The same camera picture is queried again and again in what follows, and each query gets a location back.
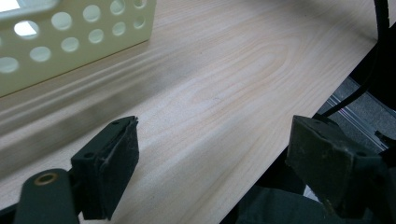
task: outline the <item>white plastic basket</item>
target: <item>white plastic basket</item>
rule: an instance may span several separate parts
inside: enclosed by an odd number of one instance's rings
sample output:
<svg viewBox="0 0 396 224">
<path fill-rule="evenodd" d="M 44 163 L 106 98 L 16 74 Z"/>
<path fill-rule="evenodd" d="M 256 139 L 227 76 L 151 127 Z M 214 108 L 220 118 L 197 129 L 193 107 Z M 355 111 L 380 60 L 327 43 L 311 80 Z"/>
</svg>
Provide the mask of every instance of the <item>white plastic basket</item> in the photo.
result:
<svg viewBox="0 0 396 224">
<path fill-rule="evenodd" d="M 0 97 L 149 39 L 155 0 L 6 0 Z"/>
</svg>

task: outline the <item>wood grain surface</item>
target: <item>wood grain surface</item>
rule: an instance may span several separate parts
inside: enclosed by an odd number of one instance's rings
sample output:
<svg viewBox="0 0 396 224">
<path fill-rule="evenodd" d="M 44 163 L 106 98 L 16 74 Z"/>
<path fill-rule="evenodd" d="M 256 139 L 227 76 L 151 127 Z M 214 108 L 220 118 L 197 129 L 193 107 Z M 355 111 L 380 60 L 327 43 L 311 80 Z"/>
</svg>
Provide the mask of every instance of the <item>wood grain surface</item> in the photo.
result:
<svg viewBox="0 0 396 224">
<path fill-rule="evenodd" d="M 158 0 L 150 41 L 0 98 L 0 208 L 136 115 L 111 223 L 220 222 L 375 39 L 369 0 Z"/>
</svg>

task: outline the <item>basket hole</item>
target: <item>basket hole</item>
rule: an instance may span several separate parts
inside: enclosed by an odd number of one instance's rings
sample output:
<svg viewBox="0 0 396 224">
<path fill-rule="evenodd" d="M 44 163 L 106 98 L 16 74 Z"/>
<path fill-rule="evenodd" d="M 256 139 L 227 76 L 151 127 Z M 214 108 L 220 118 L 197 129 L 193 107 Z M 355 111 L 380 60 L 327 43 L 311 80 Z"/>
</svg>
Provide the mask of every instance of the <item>basket hole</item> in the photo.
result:
<svg viewBox="0 0 396 224">
<path fill-rule="evenodd" d="M 50 58 L 50 49 L 47 47 L 34 48 L 30 51 L 30 57 L 38 63 L 43 63 Z"/>
<path fill-rule="evenodd" d="M 145 18 L 142 16 L 137 17 L 134 20 L 134 28 L 136 28 L 136 29 L 142 28 L 144 24 L 145 24 Z"/>
<path fill-rule="evenodd" d="M 104 37 L 104 33 L 100 29 L 92 30 L 88 36 L 91 43 L 93 44 L 100 43 L 103 40 L 103 37 Z"/>
<path fill-rule="evenodd" d="M 145 7 L 147 0 L 134 0 L 134 5 L 136 7 Z"/>
<path fill-rule="evenodd" d="M 14 31 L 25 39 L 32 39 L 38 35 L 38 25 L 33 21 L 20 21 L 15 24 Z"/>
<path fill-rule="evenodd" d="M 51 19 L 53 27 L 58 30 L 67 30 L 72 25 L 72 17 L 66 12 L 58 12 Z"/>
<path fill-rule="evenodd" d="M 30 9 L 41 11 L 54 7 L 59 0 L 2 0 L 0 2 L 0 13 L 14 10 L 15 14 L 20 14 L 22 11 L 31 11 Z"/>
<path fill-rule="evenodd" d="M 96 6 L 96 5 L 87 6 L 87 7 L 85 7 L 84 11 L 82 12 L 84 19 L 89 22 L 94 22 L 94 21 L 99 20 L 100 14 L 101 14 L 100 8 L 99 8 L 99 6 Z"/>
<path fill-rule="evenodd" d="M 66 52 L 73 52 L 78 49 L 79 41 L 74 37 L 68 37 L 62 41 L 61 47 Z"/>
<path fill-rule="evenodd" d="M 14 58 L 4 57 L 0 58 L 0 72 L 12 73 L 19 67 L 18 61 Z"/>
<path fill-rule="evenodd" d="M 115 0 L 110 5 L 110 11 L 114 15 L 120 15 L 125 10 L 125 2 L 123 0 Z"/>
<path fill-rule="evenodd" d="M 123 35 L 125 33 L 126 25 L 124 22 L 117 22 L 113 26 L 113 35 Z"/>
</svg>

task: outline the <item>black cable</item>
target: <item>black cable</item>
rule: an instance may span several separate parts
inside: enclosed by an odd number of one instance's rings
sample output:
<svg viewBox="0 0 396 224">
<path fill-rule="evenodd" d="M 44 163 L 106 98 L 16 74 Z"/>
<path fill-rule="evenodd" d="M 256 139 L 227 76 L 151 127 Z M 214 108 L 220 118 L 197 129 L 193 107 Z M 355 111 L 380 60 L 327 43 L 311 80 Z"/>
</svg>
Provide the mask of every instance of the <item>black cable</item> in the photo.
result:
<svg viewBox="0 0 396 224">
<path fill-rule="evenodd" d="M 375 50 L 375 57 L 373 65 L 370 69 L 369 75 L 363 81 L 361 86 L 350 94 L 345 100 L 341 101 L 338 105 L 333 106 L 322 115 L 329 117 L 338 110 L 344 108 L 350 103 L 354 102 L 356 99 L 361 97 L 365 92 L 367 92 L 378 76 L 376 68 L 378 67 L 378 55 L 382 55 L 386 43 L 388 42 L 388 32 L 389 32 L 389 10 L 388 10 L 388 0 L 374 0 L 375 3 L 375 15 L 376 15 L 376 26 L 378 31 L 378 41 Z"/>
</svg>

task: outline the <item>wooden table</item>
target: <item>wooden table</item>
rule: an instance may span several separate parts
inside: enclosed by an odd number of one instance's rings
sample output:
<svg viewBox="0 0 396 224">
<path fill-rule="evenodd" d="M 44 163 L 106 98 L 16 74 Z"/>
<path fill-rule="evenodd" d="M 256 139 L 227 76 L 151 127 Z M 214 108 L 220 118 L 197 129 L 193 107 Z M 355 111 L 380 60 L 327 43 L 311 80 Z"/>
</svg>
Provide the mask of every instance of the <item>wooden table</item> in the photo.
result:
<svg viewBox="0 0 396 224">
<path fill-rule="evenodd" d="M 0 207 L 137 115 L 141 157 L 111 222 L 219 222 L 375 38 L 369 0 L 158 0 L 150 41 L 0 98 Z"/>
</svg>

